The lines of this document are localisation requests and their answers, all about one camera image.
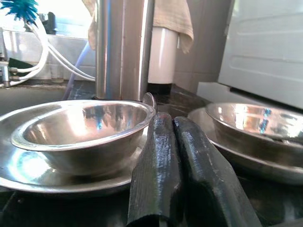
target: black countertop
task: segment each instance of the black countertop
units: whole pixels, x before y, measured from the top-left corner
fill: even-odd
[[[69,99],[91,99],[94,90],[93,83],[76,81]],[[172,117],[187,116],[209,103],[177,86],[172,87],[170,95],[155,98],[158,110]],[[263,226],[303,218],[303,187],[270,182],[240,169],[236,173]],[[99,198],[62,199],[4,190],[0,192],[3,211],[0,224],[4,227],[124,227],[128,197],[129,191]]]

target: white tile wall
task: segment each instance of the white tile wall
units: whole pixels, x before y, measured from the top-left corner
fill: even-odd
[[[177,50],[176,73],[174,82],[192,92],[196,92],[199,81],[216,81],[219,75],[223,57],[229,7],[233,0],[187,0],[192,17],[195,40],[188,54]],[[36,63],[39,61],[42,48],[33,33],[4,32],[5,43],[10,57],[21,61]],[[50,43],[72,63],[75,64],[83,47],[85,39],[64,36],[49,36]],[[40,73],[40,78],[51,77],[51,67],[58,63],[49,56],[48,63]],[[95,71],[95,52],[90,50],[81,67],[85,73],[92,76]],[[70,72],[63,70],[65,79]]]

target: metal faucet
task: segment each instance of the metal faucet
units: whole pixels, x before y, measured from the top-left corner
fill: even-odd
[[[142,101],[155,0],[96,2],[96,98]]]
[[[10,87],[9,84],[9,61],[8,53],[5,47],[3,38],[3,29],[0,27],[0,76],[2,76],[2,83],[4,87]]]

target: cloth towel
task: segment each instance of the cloth towel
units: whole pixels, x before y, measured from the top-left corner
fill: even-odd
[[[96,21],[95,2],[96,0],[82,0],[89,13],[93,17],[89,27],[89,45],[96,49]],[[190,12],[187,0],[155,0],[155,11],[153,25],[164,27],[179,33],[180,48],[188,53],[193,41],[194,32],[191,23]]]

